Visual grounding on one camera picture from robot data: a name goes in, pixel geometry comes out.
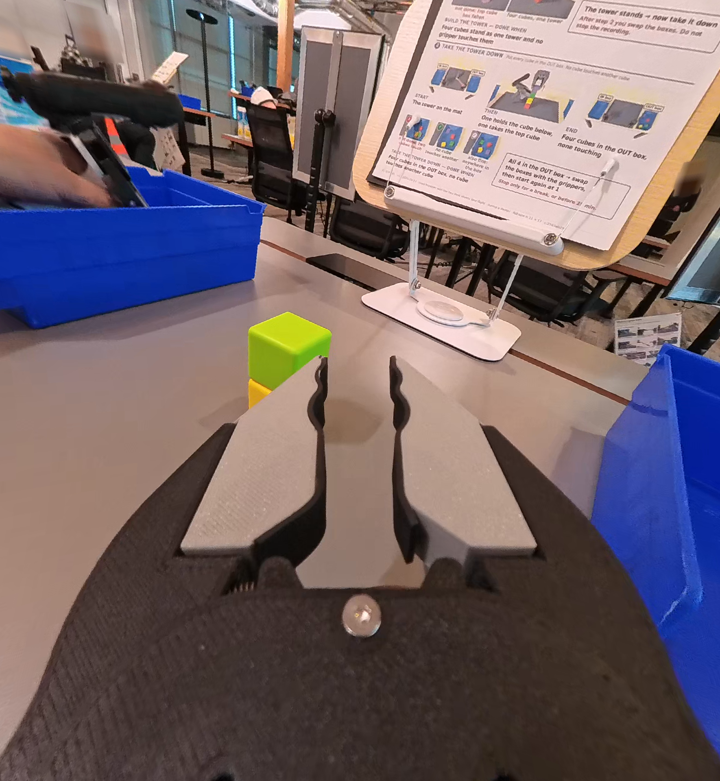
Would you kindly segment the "printed photo leaflet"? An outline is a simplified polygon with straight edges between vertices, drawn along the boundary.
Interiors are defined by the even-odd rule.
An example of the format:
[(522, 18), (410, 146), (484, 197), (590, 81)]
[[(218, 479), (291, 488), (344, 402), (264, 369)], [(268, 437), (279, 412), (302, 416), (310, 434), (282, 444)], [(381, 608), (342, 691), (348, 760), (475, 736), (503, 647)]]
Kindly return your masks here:
[(666, 345), (681, 345), (681, 312), (659, 316), (615, 319), (612, 351), (615, 355), (650, 367)]

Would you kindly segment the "green magnetic cube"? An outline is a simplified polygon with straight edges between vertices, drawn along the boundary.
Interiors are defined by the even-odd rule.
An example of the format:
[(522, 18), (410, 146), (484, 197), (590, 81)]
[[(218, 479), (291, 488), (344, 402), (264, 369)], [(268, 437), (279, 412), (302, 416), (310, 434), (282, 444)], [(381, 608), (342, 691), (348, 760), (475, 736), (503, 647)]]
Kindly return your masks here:
[(257, 384), (275, 390), (315, 357), (329, 355), (332, 333), (292, 312), (284, 312), (248, 330), (248, 373)]

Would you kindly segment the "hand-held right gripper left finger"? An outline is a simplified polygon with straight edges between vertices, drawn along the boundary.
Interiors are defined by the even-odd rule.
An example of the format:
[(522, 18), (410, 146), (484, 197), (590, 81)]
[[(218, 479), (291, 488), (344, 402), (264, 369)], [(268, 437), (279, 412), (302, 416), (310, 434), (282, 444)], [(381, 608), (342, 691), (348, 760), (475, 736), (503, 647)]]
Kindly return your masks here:
[(308, 557), (326, 531), (326, 357), (242, 415), (181, 542), (187, 555)]

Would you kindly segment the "black floor lamp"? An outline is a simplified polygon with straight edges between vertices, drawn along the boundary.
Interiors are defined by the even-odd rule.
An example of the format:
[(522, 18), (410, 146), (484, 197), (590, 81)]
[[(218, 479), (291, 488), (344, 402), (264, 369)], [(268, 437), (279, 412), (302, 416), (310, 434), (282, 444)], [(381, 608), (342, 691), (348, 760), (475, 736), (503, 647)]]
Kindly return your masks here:
[(201, 169), (201, 175), (211, 178), (215, 181), (225, 181), (225, 174), (223, 171), (216, 168), (215, 163), (215, 150), (214, 150), (214, 137), (212, 131), (212, 106), (211, 95), (209, 86), (209, 56), (207, 45), (207, 32), (206, 27), (208, 25), (215, 26), (218, 24), (218, 19), (211, 14), (200, 11), (196, 8), (186, 9), (186, 14), (199, 22), (201, 32), (201, 53), (203, 63), (203, 79), (205, 88), (205, 111), (207, 112), (207, 128), (209, 135), (209, 167)]

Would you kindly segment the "grey framed panel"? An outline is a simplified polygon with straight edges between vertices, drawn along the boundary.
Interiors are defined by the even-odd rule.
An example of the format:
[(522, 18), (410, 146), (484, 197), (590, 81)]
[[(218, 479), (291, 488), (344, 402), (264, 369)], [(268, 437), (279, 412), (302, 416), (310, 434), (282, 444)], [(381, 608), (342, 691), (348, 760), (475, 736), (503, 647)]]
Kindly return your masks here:
[(353, 200), (352, 166), (384, 70), (383, 34), (305, 26), (297, 79), (293, 175), (308, 182), (318, 110), (335, 115), (326, 130), (319, 188)]

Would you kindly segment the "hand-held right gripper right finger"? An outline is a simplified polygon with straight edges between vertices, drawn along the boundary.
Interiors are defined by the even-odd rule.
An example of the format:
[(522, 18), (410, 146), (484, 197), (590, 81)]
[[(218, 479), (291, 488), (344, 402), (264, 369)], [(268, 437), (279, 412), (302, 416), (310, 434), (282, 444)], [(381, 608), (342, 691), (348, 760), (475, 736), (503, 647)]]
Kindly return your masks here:
[(480, 421), (403, 358), (389, 366), (393, 522), (404, 561), (531, 556), (537, 543)]

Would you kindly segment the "black office chair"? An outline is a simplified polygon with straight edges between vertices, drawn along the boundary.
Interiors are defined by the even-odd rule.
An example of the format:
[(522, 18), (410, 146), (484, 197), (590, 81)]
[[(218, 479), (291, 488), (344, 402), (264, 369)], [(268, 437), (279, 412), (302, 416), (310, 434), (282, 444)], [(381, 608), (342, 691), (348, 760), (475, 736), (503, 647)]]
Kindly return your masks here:
[(294, 153), (287, 114), (282, 109), (255, 105), (247, 108), (251, 132), (253, 166), (251, 191), (257, 201), (300, 217), (307, 205), (307, 186), (293, 174)]
[(594, 287), (586, 273), (568, 271), (546, 262), (506, 251), (488, 272), (489, 292), (504, 306), (526, 314), (531, 320), (564, 327), (580, 319), (593, 304)]
[(410, 243), (405, 220), (359, 197), (353, 201), (336, 199), (329, 237), (350, 249), (387, 261), (403, 257)]

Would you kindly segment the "printed instruction sheet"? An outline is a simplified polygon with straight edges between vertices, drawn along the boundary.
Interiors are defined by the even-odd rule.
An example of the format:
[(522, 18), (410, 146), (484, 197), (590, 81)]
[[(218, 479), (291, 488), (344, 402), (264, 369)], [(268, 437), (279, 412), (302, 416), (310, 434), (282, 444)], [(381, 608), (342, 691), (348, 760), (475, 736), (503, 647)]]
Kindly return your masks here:
[(720, 2), (430, 2), (368, 179), (555, 253), (616, 242), (720, 73)]

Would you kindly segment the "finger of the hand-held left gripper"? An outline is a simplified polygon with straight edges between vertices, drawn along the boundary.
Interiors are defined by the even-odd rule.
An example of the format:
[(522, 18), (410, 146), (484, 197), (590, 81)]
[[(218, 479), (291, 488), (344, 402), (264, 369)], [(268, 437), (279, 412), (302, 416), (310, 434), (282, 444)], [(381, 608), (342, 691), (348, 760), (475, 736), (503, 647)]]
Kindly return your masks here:
[(122, 164), (121, 158), (97, 125), (78, 135), (68, 133), (67, 141), (86, 162), (89, 178), (101, 181), (119, 206), (148, 207), (148, 203)]

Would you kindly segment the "wide blue plastic bin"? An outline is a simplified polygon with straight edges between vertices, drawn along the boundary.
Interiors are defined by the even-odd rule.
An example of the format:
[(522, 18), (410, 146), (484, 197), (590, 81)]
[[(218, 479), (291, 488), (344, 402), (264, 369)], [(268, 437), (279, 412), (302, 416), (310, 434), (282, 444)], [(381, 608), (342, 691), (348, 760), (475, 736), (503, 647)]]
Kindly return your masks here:
[(0, 310), (41, 329), (254, 278), (264, 204), (128, 172), (147, 207), (0, 209)]

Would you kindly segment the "small blue plastic bin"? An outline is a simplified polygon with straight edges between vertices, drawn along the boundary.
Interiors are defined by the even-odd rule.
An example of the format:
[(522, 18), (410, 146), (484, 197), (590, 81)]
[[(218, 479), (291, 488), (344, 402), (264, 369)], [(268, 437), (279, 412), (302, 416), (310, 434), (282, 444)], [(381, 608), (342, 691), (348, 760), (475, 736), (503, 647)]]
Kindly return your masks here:
[(720, 754), (720, 363), (661, 349), (606, 436), (591, 521)]

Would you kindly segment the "person's left hand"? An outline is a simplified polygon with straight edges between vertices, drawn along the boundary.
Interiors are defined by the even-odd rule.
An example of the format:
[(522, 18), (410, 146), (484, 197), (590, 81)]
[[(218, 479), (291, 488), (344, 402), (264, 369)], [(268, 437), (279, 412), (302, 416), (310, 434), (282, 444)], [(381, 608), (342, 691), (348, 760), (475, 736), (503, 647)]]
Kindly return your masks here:
[(31, 203), (59, 208), (109, 208), (103, 183), (87, 179), (88, 164), (51, 131), (0, 124), (0, 207)]

